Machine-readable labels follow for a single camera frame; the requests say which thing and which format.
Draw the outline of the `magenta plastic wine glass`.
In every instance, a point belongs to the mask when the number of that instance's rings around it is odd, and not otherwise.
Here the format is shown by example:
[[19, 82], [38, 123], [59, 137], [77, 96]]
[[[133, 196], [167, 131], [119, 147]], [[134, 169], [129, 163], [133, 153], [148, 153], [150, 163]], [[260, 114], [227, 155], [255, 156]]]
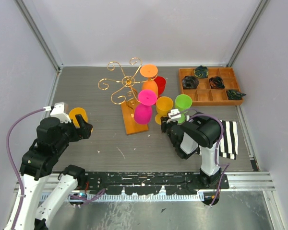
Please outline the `magenta plastic wine glass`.
[[146, 125], [152, 117], [152, 105], [157, 101], [157, 95], [152, 90], [142, 90], [138, 95], [139, 105], [134, 112], [134, 119], [138, 124]]

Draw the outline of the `gold wire wine glass rack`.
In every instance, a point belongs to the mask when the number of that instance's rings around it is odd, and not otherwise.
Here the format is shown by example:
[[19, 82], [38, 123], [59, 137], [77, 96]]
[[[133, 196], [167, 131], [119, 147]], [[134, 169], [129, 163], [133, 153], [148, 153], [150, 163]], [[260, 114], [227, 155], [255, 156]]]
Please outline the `gold wire wine glass rack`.
[[129, 64], [132, 66], [138, 65], [137, 70], [131, 76], [124, 72], [124, 69], [119, 62], [112, 61], [108, 63], [107, 69], [109, 71], [114, 71], [116, 67], [119, 67], [123, 77], [121, 80], [103, 78], [98, 82], [98, 88], [103, 91], [108, 90], [109, 81], [121, 85], [118, 90], [112, 93], [110, 99], [113, 104], [119, 105], [121, 108], [126, 134], [133, 135], [148, 131], [148, 125], [138, 124], [134, 119], [135, 109], [140, 104], [138, 101], [138, 91], [134, 88], [134, 85], [139, 84], [140, 82], [136, 81], [135, 76], [142, 67], [142, 61], [138, 57], [134, 57], [129, 60]]

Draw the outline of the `orange plastic wine glass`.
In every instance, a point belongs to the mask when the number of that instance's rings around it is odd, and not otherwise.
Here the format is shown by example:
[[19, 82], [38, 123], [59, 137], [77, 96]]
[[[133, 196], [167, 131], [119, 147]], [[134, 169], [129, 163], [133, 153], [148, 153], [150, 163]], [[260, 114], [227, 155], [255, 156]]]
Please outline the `orange plastic wine glass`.
[[154, 81], [154, 78], [157, 77], [158, 68], [155, 65], [144, 65], [140, 69], [140, 74], [146, 78], [142, 84], [142, 90], [151, 90], [156, 95], [158, 95], [158, 86]]

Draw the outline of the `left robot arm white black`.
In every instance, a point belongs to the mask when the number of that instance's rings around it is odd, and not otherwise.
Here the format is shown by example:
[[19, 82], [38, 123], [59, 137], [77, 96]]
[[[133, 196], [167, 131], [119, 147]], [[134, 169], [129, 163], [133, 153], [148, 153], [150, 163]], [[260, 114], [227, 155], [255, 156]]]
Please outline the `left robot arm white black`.
[[67, 166], [46, 200], [39, 204], [44, 187], [62, 153], [71, 142], [88, 139], [93, 126], [82, 117], [75, 116], [79, 127], [73, 122], [62, 123], [56, 117], [43, 119], [36, 129], [37, 138], [23, 155], [16, 171], [19, 191], [7, 230], [47, 230], [57, 211], [74, 190], [86, 186], [85, 170], [75, 165]]

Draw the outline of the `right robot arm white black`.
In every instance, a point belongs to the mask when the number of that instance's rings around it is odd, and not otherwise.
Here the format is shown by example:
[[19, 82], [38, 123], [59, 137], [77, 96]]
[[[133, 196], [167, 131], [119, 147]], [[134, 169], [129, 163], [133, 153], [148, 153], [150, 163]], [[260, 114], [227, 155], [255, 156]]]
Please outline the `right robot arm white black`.
[[178, 124], [178, 117], [179, 115], [168, 114], [160, 118], [161, 132], [167, 134], [176, 153], [182, 159], [199, 153], [202, 159], [200, 183], [207, 189], [214, 186], [220, 189], [225, 172], [219, 163], [219, 145], [225, 132], [223, 122], [200, 112], [181, 124]]

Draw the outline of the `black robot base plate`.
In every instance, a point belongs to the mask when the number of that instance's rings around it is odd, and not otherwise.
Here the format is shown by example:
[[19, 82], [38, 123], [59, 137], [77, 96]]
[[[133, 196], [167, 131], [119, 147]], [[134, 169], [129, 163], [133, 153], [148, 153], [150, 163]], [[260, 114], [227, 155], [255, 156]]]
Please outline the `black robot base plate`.
[[211, 185], [201, 182], [198, 172], [86, 172], [85, 182], [77, 187], [89, 194], [104, 189], [107, 195], [195, 195], [203, 190], [216, 190], [219, 180]]

